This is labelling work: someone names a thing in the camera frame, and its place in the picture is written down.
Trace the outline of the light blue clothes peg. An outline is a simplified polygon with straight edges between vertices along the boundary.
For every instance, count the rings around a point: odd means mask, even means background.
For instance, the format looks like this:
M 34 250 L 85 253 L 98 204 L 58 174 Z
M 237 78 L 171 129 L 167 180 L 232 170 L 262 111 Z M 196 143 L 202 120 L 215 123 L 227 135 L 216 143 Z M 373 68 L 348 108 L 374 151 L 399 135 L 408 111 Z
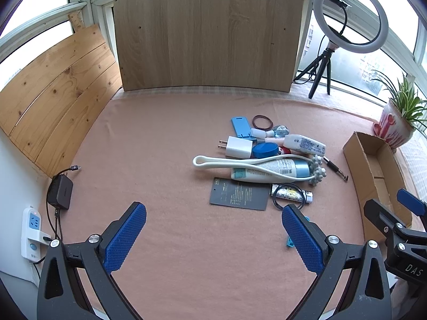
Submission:
M 308 220 L 308 221 L 310 221 L 310 217 L 308 217 L 308 216 L 305 216 L 305 219 L 306 219 L 306 220 Z M 291 239 L 289 236 L 287 237 L 287 243 L 286 243 L 286 246 L 287 246 L 288 248 L 294 248 L 294 247 L 295 247 L 295 245 L 293 244 L 292 239 Z

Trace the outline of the cardboard box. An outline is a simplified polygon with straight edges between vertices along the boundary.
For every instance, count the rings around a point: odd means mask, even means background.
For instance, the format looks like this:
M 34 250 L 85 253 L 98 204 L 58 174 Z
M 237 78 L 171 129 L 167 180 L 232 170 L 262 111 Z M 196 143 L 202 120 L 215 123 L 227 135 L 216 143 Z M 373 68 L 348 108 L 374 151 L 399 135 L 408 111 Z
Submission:
M 365 218 L 366 201 L 375 199 L 396 215 L 405 226 L 412 225 L 410 210 L 397 200 L 397 192 L 406 184 L 390 146 L 378 137 L 356 131 L 342 148 L 350 171 L 349 185 L 343 200 L 342 232 L 351 243 L 373 239 L 384 241 L 383 235 Z

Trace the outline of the white roller massager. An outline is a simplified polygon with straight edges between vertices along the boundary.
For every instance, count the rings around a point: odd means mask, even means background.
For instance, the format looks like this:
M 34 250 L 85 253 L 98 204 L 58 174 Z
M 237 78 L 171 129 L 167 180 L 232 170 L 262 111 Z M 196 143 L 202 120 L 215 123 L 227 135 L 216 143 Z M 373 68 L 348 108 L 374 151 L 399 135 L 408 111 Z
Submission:
M 318 155 L 314 155 L 312 158 L 306 158 L 300 155 L 277 155 L 269 158 L 261 158 L 261 159 L 245 159 L 245 160 L 233 160 L 227 158 L 211 158 L 205 155 L 197 155 L 193 158 L 192 164 L 199 169 L 207 170 L 207 169 L 217 169 L 217 168 L 229 168 L 232 172 L 233 168 L 249 168 L 253 170 L 260 170 L 257 167 L 257 164 L 265 163 L 271 160 L 277 160 L 282 158 L 292 158 L 292 159 L 300 159 L 308 162 L 310 167 L 310 172 L 312 177 L 304 180 L 307 181 L 312 186 L 315 186 L 317 183 L 323 181 L 326 177 L 326 169 L 322 166 L 321 157 Z

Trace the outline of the black power adapter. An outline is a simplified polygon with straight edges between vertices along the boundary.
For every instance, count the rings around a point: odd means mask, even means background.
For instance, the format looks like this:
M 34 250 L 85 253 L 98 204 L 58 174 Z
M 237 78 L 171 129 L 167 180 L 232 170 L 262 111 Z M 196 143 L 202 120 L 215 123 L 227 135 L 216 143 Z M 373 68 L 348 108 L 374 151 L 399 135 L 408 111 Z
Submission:
M 73 182 L 64 174 L 52 179 L 47 192 L 47 203 L 59 210 L 69 210 Z

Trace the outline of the white blue sunscreen bottle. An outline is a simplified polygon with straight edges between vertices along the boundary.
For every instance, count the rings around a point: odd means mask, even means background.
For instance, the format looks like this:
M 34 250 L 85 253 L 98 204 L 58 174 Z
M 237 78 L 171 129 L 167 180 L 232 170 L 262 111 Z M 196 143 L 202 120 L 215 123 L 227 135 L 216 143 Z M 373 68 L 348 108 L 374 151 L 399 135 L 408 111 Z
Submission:
M 312 177 L 308 162 L 282 158 L 257 164 L 260 170 L 233 168 L 231 179 L 251 183 L 284 183 L 307 180 Z

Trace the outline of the white power strip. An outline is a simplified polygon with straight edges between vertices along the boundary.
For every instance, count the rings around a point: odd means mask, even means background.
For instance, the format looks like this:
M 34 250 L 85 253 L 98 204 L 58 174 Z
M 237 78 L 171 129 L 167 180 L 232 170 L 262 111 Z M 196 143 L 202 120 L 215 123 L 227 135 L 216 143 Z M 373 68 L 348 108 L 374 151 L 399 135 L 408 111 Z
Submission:
M 52 237 L 41 230 L 41 215 L 33 207 L 27 207 L 22 213 L 21 256 L 30 262 L 41 259 L 41 246 L 48 246 Z

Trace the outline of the black card package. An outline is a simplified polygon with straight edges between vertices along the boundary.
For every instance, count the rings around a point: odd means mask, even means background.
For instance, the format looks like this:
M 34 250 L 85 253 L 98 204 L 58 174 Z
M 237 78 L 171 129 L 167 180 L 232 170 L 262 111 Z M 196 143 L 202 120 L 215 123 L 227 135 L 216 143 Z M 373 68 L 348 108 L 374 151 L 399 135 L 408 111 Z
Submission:
M 209 198 L 210 205 L 246 210 L 265 211 L 271 186 L 245 183 L 226 178 L 215 178 Z

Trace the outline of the small red figurine toy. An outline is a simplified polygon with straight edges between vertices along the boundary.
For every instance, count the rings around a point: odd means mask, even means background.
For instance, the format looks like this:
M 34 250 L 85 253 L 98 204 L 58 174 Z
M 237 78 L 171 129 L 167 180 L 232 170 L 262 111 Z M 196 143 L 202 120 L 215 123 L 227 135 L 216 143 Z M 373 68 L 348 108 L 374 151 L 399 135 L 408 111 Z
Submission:
M 283 147 L 283 146 L 279 146 L 279 154 L 280 155 L 288 155 L 288 154 L 291 154 L 291 153 L 292 152 L 291 152 L 290 149 L 288 149 L 286 147 Z

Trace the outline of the blue round lid tin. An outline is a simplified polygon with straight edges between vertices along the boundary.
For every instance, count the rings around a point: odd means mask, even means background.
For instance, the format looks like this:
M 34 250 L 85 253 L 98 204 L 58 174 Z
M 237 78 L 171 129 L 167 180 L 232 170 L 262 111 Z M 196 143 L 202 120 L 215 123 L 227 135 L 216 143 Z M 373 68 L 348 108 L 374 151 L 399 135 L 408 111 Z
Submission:
M 277 156 L 279 154 L 279 146 L 271 142 L 258 143 L 252 148 L 252 157 L 261 159 Z

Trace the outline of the clear correction tape dispenser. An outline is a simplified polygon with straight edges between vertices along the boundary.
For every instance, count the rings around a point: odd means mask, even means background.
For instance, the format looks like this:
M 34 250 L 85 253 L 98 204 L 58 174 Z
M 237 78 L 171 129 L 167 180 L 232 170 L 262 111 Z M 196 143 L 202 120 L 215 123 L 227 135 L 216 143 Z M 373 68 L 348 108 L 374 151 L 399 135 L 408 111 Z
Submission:
M 274 126 L 272 131 L 274 132 L 274 136 L 276 138 L 283 138 L 290 133 L 289 129 L 285 125 Z

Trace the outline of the pink white tube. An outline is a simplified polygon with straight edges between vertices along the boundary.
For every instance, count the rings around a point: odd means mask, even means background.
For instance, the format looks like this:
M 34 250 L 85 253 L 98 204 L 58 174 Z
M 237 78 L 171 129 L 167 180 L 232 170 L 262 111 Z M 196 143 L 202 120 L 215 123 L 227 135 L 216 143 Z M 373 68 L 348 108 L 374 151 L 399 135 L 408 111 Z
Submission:
M 288 135 L 289 131 L 287 129 L 277 129 L 277 130 L 260 130 L 260 129 L 251 129 L 251 136 L 256 139 L 265 139 L 265 138 L 283 138 Z

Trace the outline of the blue phone stand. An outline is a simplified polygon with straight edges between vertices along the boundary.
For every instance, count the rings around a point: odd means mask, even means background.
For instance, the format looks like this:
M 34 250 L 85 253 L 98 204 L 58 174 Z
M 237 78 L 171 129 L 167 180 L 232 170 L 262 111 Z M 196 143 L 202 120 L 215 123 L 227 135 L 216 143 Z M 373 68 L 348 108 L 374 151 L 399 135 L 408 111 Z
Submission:
M 251 126 L 246 117 L 236 116 L 231 118 L 233 129 L 235 130 L 236 137 L 241 139 L 251 139 Z

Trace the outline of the pine wood side board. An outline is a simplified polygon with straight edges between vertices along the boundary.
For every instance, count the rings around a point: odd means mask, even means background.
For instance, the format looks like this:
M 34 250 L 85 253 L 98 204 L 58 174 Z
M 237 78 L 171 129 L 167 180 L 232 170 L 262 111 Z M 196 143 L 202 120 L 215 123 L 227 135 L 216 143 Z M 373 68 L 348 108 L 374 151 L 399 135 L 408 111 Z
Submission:
M 122 86 L 97 25 L 68 15 L 74 34 L 31 61 L 1 91 L 1 129 L 48 177 L 68 168 L 106 104 Z

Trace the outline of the light wood headboard panel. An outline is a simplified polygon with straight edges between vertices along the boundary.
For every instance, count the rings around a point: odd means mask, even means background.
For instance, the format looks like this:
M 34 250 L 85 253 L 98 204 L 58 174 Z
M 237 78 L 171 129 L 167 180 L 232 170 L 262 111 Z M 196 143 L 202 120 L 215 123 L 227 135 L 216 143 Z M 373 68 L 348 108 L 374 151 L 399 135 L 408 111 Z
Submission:
M 114 0 L 123 87 L 286 92 L 302 8 L 303 0 Z

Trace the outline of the white usb wall charger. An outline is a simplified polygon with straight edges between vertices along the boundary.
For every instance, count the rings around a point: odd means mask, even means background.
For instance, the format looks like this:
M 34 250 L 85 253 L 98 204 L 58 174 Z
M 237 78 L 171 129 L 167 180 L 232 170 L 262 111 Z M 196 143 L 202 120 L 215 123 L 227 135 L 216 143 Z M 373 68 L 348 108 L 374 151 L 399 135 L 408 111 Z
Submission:
M 218 148 L 223 149 L 228 158 L 249 159 L 252 155 L 252 141 L 249 139 L 229 136 L 227 141 L 219 141 Z

